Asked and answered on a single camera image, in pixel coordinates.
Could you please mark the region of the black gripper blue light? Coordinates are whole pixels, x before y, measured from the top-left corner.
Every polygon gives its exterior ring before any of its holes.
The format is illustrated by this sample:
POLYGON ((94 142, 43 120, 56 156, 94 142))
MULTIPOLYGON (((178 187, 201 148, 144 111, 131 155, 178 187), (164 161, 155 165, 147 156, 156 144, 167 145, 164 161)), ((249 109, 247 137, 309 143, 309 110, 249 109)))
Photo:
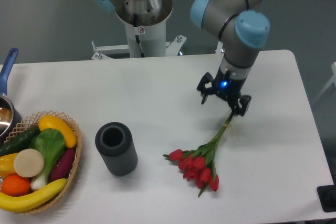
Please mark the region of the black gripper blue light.
POLYGON ((246 78, 236 80, 231 78, 232 71, 226 70, 224 73, 218 69, 215 79, 207 72, 200 79, 197 91, 201 93, 201 104, 204 104, 209 95, 216 95, 228 102, 233 115, 244 116, 251 102, 250 95, 242 95, 241 89, 246 78))

